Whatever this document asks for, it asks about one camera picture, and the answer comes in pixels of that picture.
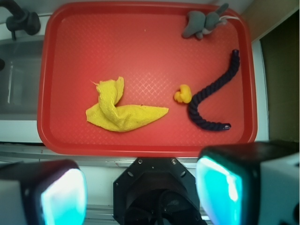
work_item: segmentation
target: yellow cloth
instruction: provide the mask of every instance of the yellow cloth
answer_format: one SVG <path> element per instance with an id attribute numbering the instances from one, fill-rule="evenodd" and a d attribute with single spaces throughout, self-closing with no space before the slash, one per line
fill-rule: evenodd
<path id="1" fill-rule="evenodd" d="M 86 110 L 87 121 L 110 131 L 126 132 L 152 123 L 169 111 L 168 108 L 145 105 L 115 107 L 123 96 L 124 78 L 100 82 L 96 87 L 99 103 Z"/>

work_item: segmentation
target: metal sink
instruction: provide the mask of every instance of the metal sink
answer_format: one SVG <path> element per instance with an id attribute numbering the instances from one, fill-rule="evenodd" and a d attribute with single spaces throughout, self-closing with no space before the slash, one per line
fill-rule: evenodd
<path id="1" fill-rule="evenodd" d="M 36 120 L 42 38 L 0 42 L 0 120 Z"/>

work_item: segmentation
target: dark blue rope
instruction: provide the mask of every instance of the dark blue rope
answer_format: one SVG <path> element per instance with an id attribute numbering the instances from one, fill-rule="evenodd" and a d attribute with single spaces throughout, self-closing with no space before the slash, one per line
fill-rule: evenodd
<path id="1" fill-rule="evenodd" d="M 240 67 L 239 50 L 232 51 L 232 57 L 230 67 L 228 71 L 219 77 L 214 83 L 202 89 L 200 92 L 195 94 L 192 101 L 188 105 L 188 114 L 190 119 L 200 128 L 211 131 L 222 131 L 229 130 L 231 128 L 230 123 L 215 123 L 209 122 L 200 116 L 198 112 L 198 105 L 211 94 L 221 89 L 225 84 L 230 82 L 236 75 Z"/>

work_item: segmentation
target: gray plush toy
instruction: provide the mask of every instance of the gray plush toy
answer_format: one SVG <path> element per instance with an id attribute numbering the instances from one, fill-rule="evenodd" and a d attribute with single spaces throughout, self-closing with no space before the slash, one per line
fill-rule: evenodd
<path id="1" fill-rule="evenodd" d="M 187 14 L 188 24 L 184 29 L 182 36 L 189 38 L 196 35 L 198 39 L 203 38 L 203 34 L 210 34 L 217 26 L 225 25 L 226 19 L 220 19 L 220 15 L 228 9 L 227 3 L 223 4 L 215 12 L 205 15 L 203 12 L 191 11 Z"/>

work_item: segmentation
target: faucet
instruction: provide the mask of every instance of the faucet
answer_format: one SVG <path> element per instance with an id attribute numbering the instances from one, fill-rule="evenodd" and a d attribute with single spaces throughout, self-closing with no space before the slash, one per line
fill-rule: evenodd
<path id="1" fill-rule="evenodd" d="M 0 71 L 3 70 L 5 67 L 5 61 L 0 59 Z"/>
<path id="2" fill-rule="evenodd" d="M 11 31 L 12 39 L 15 41 L 15 31 L 24 30 L 29 35 L 35 35 L 41 28 L 37 13 L 30 13 L 21 9 L 14 0 L 0 0 L 0 7 L 6 8 L 13 16 L 6 19 L 6 27 Z"/>

